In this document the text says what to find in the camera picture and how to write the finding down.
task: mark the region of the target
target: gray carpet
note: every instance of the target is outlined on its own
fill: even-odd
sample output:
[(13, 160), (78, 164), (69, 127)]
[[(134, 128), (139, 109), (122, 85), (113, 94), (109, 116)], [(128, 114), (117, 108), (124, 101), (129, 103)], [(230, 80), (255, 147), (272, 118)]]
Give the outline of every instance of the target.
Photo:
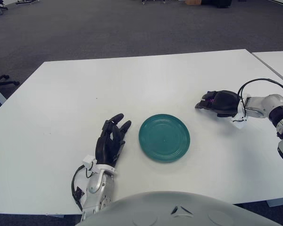
[[(44, 61), (283, 50), (283, 5), (267, 0), (233, 0), (230, 8), (174, 0), (144, 6), (139, 0), (41, 0), (8, 7), (0, 16), (0, 75), (21, 83)], [(0, 87), (5, 97), (15, 90)], [(283, 206), (258, 202), (243, 207), (283, 225)], [(73, 225), (76, 220), (0, 215), (0, 225), (6, 226)]]

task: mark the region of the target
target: white table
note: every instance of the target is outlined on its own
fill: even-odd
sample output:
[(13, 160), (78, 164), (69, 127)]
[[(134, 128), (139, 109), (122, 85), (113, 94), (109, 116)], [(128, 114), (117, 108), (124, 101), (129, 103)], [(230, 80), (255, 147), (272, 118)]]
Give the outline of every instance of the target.
[[(283, 160), (272, 123), (250, 118), (239, 130), (194, 109), (208, 90), (237, 91), (258, 77), (281, 81), (246, 50), (45, 62), (0, 108), (0, 213), (79, 214), (72, 176), (94, 154), (104, 120), (117, 113), (132, 126), (114, 200), (159, 190), (230, 203), (282, 198)], [(245, 92), (283, 95), (268, 82)], [(190, 132), (188, 152), (173, 163), (154, 162), (139, 146), (141, 124), (158, 113), (178, 117)]]
[(283, 51), (258, 52), (253, 55), (283, 79)]

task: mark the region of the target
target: teal plate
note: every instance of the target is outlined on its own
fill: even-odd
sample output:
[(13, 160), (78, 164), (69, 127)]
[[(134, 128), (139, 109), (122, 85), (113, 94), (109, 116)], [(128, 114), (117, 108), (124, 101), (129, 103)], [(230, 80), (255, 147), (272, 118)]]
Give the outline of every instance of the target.
[(149, 117), (140, 128), (142, 150), (150, 158), (171, 162), (181, 158), (189, 149), (190, 134), (178, 118), (169, 114)]

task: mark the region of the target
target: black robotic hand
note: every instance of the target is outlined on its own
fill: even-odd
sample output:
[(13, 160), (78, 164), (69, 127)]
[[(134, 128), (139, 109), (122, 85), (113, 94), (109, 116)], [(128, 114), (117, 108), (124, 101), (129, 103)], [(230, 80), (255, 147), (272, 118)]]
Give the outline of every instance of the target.
[(237, 114), (240, 97), (231, 91), (208, 91), (195, 108), (212, 110), (218, 117), (234, 117)]
[(95, 148), (97, 164), (106, 164), (115, 167), (118, 157), (125, 145), (125, 141), (123, 140), (124, 136), (131, 126), (131, 121), (127, 121), (120, 129), (117, 127), (117, 124), (123, 117), (123, 114), (118, 114), (105, 121), (102, 134)]

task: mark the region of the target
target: robotic arm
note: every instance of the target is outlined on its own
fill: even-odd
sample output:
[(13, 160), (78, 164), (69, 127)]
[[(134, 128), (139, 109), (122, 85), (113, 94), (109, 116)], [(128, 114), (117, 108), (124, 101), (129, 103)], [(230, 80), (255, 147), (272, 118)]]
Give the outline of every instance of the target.
[(272, 94), (267, 97), (242, 98), (231, 91), (209, 91), (195, 108), (212, 110), (218, 117), (232, 117), (233, 124), (241, 128), (248, 117), (269, 118), (281, 139), (278, 152), (283, 158), (283, 97)]
[[(125, 145), (125, 134), (131, 126), (131, 121), (127, 121), (121, 128), (117, 127), (123, 117), (123, 114), (118, 114), (105, 121), (96, 144), (95, 156), (87, 155), (83, 165), (78, 168), (73, 177), (72, 195), (82, 211), (82, 221), (111, 203), (114, 189), (113, 176), (116, 174), (114, 167)], [(85, 191), (79, 187), (74, 189), (75, 176), (82, 169), (86, 170), (86, 177), (89, 179)]]

